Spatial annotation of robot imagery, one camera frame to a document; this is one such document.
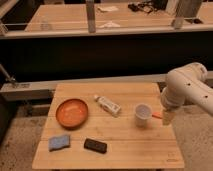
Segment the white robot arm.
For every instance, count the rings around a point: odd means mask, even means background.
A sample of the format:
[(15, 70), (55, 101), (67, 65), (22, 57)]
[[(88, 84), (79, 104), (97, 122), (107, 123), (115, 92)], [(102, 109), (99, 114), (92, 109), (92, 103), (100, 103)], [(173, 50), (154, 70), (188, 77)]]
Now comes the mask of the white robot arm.
[(213, 117), (213, 89), (205, 84), (208, 71), (198, 62), (170, 70), (165, 77), (160, 101), (162, 124), (169, 125), (186, 100)]

